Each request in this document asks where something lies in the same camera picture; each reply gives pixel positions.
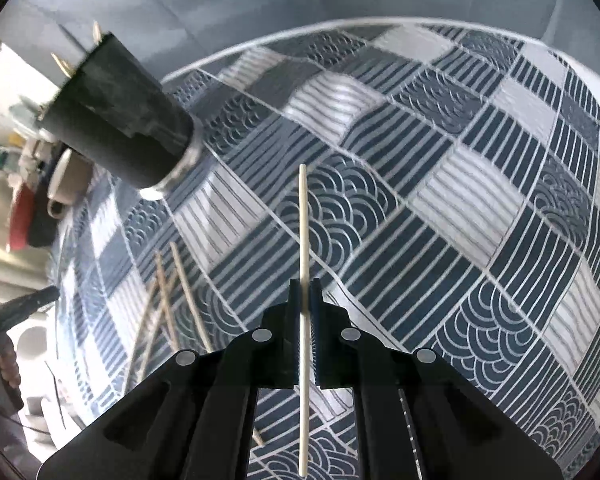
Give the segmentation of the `person's left hand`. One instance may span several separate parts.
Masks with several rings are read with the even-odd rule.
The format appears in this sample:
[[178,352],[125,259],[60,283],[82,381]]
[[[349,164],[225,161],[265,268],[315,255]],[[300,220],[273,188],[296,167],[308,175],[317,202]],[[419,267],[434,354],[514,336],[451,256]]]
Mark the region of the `person's left hand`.
[[5,333],[0,334],[0,377],[0,382],[4,382],[12,390],[18,389],[21,384],[15,347]]

